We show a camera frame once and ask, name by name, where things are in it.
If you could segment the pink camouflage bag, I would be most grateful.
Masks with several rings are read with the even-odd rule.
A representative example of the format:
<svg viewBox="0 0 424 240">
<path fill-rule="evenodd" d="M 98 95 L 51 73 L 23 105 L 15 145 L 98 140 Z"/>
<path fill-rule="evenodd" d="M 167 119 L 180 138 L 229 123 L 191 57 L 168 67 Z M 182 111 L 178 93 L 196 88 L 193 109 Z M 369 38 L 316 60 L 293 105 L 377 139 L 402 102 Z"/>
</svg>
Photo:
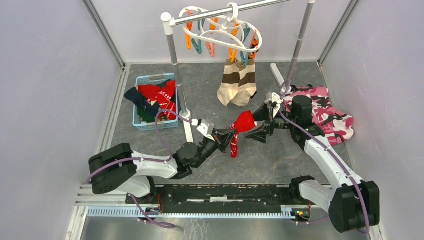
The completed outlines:
<svg viewBox="0 0 424 240">
<path fill-rule="evenodd" d="M 354 136 L 354 118 L 332 105 L 329 90 L 325 86 L 293 85 L 283 98 L 286 110 L 291 108 L 296 96 L 312 99 L 312 122 L 323 131 L 332 146 L 344 143 Z"/>
</svg>

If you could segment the white clip hanger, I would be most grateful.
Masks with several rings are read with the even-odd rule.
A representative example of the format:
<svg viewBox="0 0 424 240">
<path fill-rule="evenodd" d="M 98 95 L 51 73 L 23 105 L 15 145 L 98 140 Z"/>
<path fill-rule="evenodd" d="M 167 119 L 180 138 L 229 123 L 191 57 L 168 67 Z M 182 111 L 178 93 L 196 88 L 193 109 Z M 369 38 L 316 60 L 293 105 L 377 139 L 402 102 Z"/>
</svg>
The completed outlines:
<svg viewBox="0 0 424 240">
<path fill-rule="evenodd" d="M 188 6 L 180 11 L 178 18 L 175 18 L 173 23 L 175 26 L 182 25 L 184 37 L 185 34 L 188 34 L 191 39 L 201 40 L 202 51 L 203 47 L 206 47 L 206 42 L 210 42 L 214 43 L 215 46 L 237 49 L 237 52 L 251 53 L 256 51 L 250 49 L 255 31 L 257 31 L 259 39 L 258 51 L 263 45 L 263 37 L 253 24 L 239 19 L 240 12 L 249 7 L 249 4 L 238 5 L 235 2 L 230 2 L 226 7 L 230 12 L 225 13 L 224 10 L 209 11 L 201 7 Z M 235 22 L 239 24 L 237 36 L 233 36 L 231 33 Z M 244 24 L 247 24 L 251 31 L 243 43 Z"/>
</svg>

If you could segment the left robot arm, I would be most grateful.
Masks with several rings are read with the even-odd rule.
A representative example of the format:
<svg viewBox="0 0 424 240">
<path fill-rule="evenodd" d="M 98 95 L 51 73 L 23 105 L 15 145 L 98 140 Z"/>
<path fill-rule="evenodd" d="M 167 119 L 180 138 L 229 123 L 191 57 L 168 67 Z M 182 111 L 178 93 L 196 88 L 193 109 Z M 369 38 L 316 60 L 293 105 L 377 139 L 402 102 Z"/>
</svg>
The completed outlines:
<svg viewBox="0 0 424 240">
<path fill-rule="evenodd" d="M 225 153 L 235 135 L 234 129 L 213 129 L 211 137 L 198 144 L 186 142 L 169 156 L 142 154 L 121 143 L 88 160 L 88 181 L 95 195 L 121 191 L 151 204 L 157 198 L 153 177 L 180 180 L 191 175 L 215 151 Z"/>
</svg>

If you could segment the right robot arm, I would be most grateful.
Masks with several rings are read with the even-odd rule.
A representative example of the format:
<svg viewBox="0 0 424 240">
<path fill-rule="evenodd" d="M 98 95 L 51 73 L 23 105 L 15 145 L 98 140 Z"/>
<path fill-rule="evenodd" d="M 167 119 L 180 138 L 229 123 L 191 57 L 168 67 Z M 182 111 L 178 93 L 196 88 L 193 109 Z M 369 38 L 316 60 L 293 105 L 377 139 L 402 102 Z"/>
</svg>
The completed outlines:
<svg viewBox="0 0 424 240">
<path fill-rule="evenodd" d="M 289 130 L 293 141 L 317 164 L 331 187 L 312 176 L 293 178 L 289 199 L 295 204 L 308 200 L 328 213 L 334 228 L 345 233 L 369 234 L 380 223 L 380 189 L 374 181 L 365 181 L 336 153 L 324 132 L 313 123 L 313 100 L 304 95 L 293 98 L 288 111 L 275 92 L 266 95 L 263 105 L 253 113 L 263 124 L 246 135 L 266 143 L 275 130 Z"/>
</svg>

